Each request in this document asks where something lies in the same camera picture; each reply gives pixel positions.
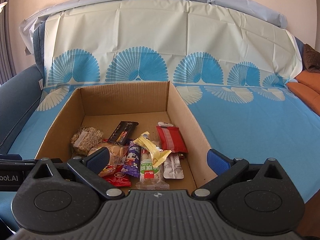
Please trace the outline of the round puffed grain cake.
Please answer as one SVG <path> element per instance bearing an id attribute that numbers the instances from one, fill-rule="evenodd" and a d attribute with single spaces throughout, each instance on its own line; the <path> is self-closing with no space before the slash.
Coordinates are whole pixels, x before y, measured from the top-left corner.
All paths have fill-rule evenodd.
<path id="1" fill-rule="evenodd" d="M 104 133 L 94 127 L 82 126 L 71 137 L 70 145 L 72 152 L 87 156 L 91 148 L 101 143 Z"/>

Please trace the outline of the bag of small cookies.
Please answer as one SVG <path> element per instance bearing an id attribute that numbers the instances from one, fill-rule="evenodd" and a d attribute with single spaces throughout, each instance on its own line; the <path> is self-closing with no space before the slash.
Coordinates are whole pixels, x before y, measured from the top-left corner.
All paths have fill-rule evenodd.
<path id="1" fill-rule="evenodd" d="M 129 149 L 128 146 L 120 146 L 110 144 L 108 142 L 101 142 L 90 149 L 88 156 L 93 154 L 95 151 L 99 150 L 102 147 L 106 147 L 108 149 L 110 159 L 108 164 L 98 174 L 98 176 L 100 177 L 112 175 L 114 174 L 118 166 L 123 166 Z"/>

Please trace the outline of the black truffle snack bar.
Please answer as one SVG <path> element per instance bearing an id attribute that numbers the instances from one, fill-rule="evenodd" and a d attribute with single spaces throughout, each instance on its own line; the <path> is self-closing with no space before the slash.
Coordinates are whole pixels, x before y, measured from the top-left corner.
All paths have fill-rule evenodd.
<path id="1" fill-rule="evenodd" d="M 107 142 L 121 146 L 127 145 L 132 133 L 138 125 L 139 123 L 135 121 L 121 121 L 108 138 Z"/>

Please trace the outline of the silver stick sachet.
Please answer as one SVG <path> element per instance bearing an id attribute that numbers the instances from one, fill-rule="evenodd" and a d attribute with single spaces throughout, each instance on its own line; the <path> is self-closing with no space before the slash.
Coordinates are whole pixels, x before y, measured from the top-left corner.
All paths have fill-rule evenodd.
<path id="1" fill-rule="evenodd" d="M 159 122 L 157 126 L 174 126 L 170 123 Z M 183 179 L 184 173 L 180 162 L 180 154 L 171 152 L 163 164 L 163 176 L 165 179 Z"/>

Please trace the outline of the small red snack packet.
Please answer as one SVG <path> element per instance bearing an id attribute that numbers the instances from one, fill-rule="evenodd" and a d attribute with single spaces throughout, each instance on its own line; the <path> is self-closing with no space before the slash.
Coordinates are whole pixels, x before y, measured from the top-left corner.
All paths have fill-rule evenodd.
<path id="1" fill-rule="evenodd" d="M 157 132 L 163 150 L 187 154 L 188 150 L 178 127 L 157 126 Z"/>

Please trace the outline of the yellow snack bar packet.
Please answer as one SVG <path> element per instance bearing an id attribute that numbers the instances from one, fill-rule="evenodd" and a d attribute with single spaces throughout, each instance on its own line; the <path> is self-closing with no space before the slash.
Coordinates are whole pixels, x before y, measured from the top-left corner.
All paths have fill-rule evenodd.
<path id="1" fill-rule="evenodd" d="M 137 139 L 135 139 L 133 143 L 146 149 L 150 153 L 152 165 L 154 168 L 157 168 L 165 162 L 172 151 L 159 148 L 149 139 L 149 135 L 150 133 L 146 131 L 142 133 Z"/>

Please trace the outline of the red round-logo snack packet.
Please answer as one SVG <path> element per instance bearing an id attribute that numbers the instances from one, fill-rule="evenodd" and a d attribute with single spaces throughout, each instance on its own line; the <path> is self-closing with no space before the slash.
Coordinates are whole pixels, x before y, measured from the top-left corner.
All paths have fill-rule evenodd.
<path id="1" fill-rule="evenodd" d="M 129 176 L 123 172 L 115 172 L 112 175 L 104 176 L 103 179 L 115 187 L 131 187 Z"/>

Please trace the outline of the purple cartoon snack packet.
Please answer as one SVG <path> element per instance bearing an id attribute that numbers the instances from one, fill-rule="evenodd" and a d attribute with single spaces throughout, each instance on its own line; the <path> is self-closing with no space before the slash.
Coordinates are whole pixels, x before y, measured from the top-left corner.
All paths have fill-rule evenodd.
<path id="1" fill-rule="evenodd" d="M 121 172 L 136 178 L 140 177 L 140 156 L 142 148 L 130 141 L 128 152 Z"/>

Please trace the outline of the green white rice cracker packet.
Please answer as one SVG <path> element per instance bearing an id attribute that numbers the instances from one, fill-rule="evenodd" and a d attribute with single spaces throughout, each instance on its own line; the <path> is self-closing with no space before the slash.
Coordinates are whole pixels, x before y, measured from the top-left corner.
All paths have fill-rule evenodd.
<path id="1" fill-rule="evenodd" d="M 168 190 L 170 186 L 164 181 L 163 169 L 153 167 L 151 154 L 146 149 L 142 149 L 140 159 L 139 182 L 136 184 L 139 190 Z"/>

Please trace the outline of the brown cardboard box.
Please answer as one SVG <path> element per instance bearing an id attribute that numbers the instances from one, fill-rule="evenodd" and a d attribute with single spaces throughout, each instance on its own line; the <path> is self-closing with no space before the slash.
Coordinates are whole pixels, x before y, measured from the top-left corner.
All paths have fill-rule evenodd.
<path id="1" fill-rule="evenodd" d="M 51 124 L 36 154 L 37 158 L 68 161 L 94 131 L 102 141 L 116 145 L 116 161 L 124 146 L 141 134 L 159 147 L 158 126 L 165 123 L 179 129 L 185 144 L 181 160 L 184 177 L 170 179 L 171 189 L 194 191 L 215 178 L 207 164 L 210 149 L 202 129 L 177 88 L 170 82 L 133 82 L 88 86 L 76 89 Z"/>

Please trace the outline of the blue fan-pattern sofa cover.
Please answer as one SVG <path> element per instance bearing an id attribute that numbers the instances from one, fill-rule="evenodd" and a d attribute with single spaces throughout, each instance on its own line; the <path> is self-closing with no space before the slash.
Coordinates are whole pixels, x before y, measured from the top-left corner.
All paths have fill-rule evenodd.
<path id="1" fill-rule="evenodd" d="M 287 30 L 188 0 L 97 3 L 44 23 L 40 104 L 9 154 L 38 159 L 48 129 L 78 88 L 168 81 L 210 149 L 254 164 L 275 158 L 304 201 L 319 191 L 319 116 L 286 85 L 303 69 Z"/>

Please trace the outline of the grey curtain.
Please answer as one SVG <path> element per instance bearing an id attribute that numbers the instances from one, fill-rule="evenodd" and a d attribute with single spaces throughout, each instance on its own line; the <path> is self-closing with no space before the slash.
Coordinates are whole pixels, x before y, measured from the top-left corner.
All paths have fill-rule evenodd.
<path id="1" fill-rule="evenodd" d="M 1 0 L 1 85 L 16 75 L 9 34 L 9 0 Z"/>

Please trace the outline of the orange cushion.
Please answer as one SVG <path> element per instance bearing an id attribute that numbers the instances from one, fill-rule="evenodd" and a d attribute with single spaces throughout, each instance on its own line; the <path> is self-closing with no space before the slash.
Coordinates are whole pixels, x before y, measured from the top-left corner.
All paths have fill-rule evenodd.
<path id="1" fill-rule="evenodd" d="M 286 85 L 289 90 L 302 100 L 317 115 L 320 115 L 320 74 L 302 71 Z"/>

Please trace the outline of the brown cushion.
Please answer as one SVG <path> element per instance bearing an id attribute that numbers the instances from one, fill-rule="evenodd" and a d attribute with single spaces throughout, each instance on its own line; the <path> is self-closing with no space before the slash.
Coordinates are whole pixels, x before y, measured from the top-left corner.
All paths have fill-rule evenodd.
<path id="1" fill-rule="evenodd" d="M 303 46 L 303 67 L 310 73 L 320 73 L 320 53 L 309 44 Z"/>

